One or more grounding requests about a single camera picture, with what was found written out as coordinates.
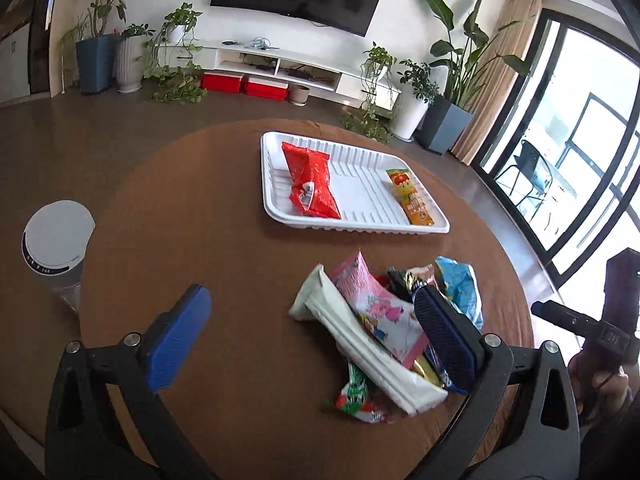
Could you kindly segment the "right human hand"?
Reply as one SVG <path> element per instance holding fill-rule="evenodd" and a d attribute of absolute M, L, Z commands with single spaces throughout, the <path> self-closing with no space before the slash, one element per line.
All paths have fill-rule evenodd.
<path fill-rule="evenodd" d="M 570 359 L 567 370 L 578 413 L 584 410 L 587 396 L 593 391 L 600 398 L 599 412 L 603 416 L 613 416 L 622 409 L 629 390 L 629 376 L 623 367 L 617 372 L 594 370 L 590 355 L 579 352 Z"/>

